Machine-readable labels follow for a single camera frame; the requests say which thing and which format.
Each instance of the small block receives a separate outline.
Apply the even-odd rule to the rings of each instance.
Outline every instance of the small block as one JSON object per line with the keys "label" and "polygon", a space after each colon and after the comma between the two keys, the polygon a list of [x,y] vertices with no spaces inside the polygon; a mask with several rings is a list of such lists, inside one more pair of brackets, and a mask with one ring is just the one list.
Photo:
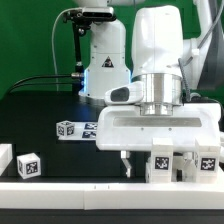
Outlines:
{"label": "small block", "polygon": [[121,151],[121,159],[128,159],[130,158],[130,152],[129,151]]}
{"label": "small block", "polygon": [[173,141],[171,138],[153,138],[152,151],[173,151]]}
{"label": "small block", "polygon": [[71,121],[62,121],[56,124],[57,136],[68,137],[75,134],[75,124]]}
{"label": "small block", "polygon": [[220,152],[221,150],[219,143],[206,137],[196,138],[195,146],[201,152]]}
{"label": "small block", "polygon": [[35,154],[17,157],[18,173],[23,179],[41,175],[40,158]]}
{"label": "small block", "polygon": [[191,56],[192,57],[197,57],[197,56],[199,56],[199,54],[200,54],[200,50],[198,48],[191,50]]}

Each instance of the apriltag cube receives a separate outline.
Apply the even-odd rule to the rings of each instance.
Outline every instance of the apriltag cube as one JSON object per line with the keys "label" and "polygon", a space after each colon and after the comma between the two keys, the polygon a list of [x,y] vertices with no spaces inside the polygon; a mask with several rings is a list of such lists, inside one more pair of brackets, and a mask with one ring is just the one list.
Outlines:
{"label": "apriltag cube", "polygon": [[70,121],[62,121],[57,123],[57,136],[69,137],[75,134],[75,124]]}
{"label": "apriltag cube", "polygon": [[41,175],[40,158],[35,153],[18,156],[17,167],[23,179]]}

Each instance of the tag label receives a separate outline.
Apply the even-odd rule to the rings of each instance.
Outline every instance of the tag label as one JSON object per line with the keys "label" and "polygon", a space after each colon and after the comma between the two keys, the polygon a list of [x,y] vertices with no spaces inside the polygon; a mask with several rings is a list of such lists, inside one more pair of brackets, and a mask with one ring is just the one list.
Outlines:
{"label": "tag label", "polygon": [[114,65],[110,59],[110,57],[108,56],[107,59],[105,60],[105,62],[102,65],[103,68],[114,68]]}

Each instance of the green screen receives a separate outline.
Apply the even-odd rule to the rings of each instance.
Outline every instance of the green screen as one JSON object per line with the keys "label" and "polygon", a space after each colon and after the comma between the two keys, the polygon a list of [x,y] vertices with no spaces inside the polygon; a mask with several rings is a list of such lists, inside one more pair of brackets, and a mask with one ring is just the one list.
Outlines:
{"label": "green screen", "polygon": [[[198,17],[191,0],[146,0],[144,6],[175,5],[180,9],[184,38],[200,34]],[[1,0],[0,1],[0,98],[15,82],[36,75],[53,75],[51,33],[58,14],[76,7],[72,0]],[[132,27],[136,9],[115,7],[118,19],[127,29],[126,64],[131,68]],[[81,39],[84,66],[89,63],[89,34]],[[71,23],[60,20],[55,33],[55,49],[59,74],[74,72],[75,56]],[[33,90],[56,90],[56,87],[29,87]],[[59,90],[70,90],[60,86]],[[222,102],[224,88],[203,92]]]}

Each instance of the white block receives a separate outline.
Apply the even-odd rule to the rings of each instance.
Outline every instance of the white block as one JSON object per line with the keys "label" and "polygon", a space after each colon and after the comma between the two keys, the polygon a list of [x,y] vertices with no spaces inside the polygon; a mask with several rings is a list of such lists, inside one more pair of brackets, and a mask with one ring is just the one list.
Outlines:
{"label": "white block", "polygon": [[199,54],[200,54],[200,50],[198,48],[191,50],[191,56],[192,57],[197,57],[197,56],[199,56]]}
{"label": "white block", "polygon": [[0,176],[12,160],[12,145],[0,144]]}
{"label": "white block", "polygon": [[131,153],[128,151],[121,151],[121,159],[128,159],[130,158]]}
{"label": "white block", "polygon": [[197,183],[215,183],[221,146],[219,143],[205,137],[196,138],[195,146],[195,181]]}
{"label": "white block", "polygon": [[75,124],[70,121],[62,121],[56,124],[57,136],[69,137],[75,134]]}
{"label": "white block", "polygon": [[41,175],[40,158],[35,153],[18,156],[17,167],[23,179]]}
{"label": "white block", "polygon": [[173,164],[173,141],[171,138],[153,138],[150,159],[150,171],[147,171],[151,183],[171,182]]}

